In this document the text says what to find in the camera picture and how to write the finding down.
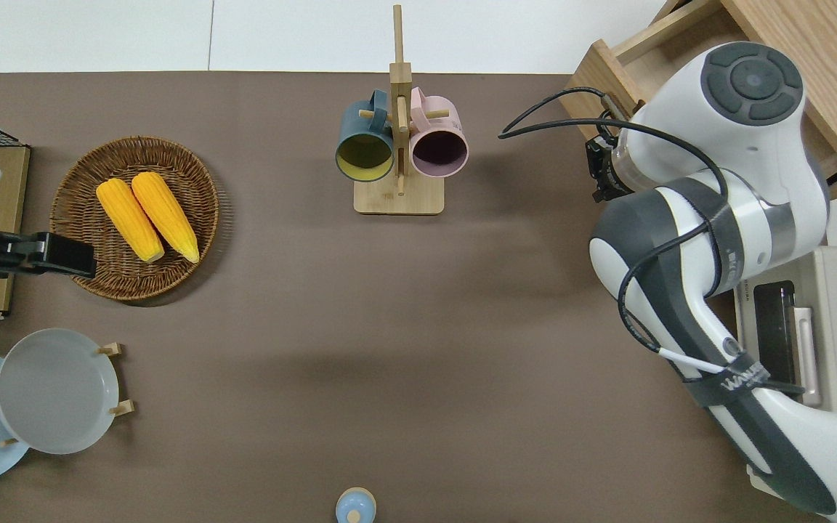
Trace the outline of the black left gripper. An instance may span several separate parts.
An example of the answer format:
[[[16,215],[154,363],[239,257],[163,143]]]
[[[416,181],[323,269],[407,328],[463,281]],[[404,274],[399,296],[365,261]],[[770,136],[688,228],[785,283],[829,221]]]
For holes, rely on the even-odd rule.
[[[85,242],[53,232],[29,235],[3,232],[0,237],[0,278],[46,272],[92,279],[97,274],[95,249]]]

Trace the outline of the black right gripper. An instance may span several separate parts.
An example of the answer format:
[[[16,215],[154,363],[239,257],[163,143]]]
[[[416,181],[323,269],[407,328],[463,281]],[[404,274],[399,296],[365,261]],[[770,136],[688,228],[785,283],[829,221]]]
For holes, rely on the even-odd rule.
[[[591,197],[597,204],[635,193],[622,181],[614,167],[613,159],[617,145],[617,138],[602,134],[597,134],[585,143],[588,170],[596,185]]]

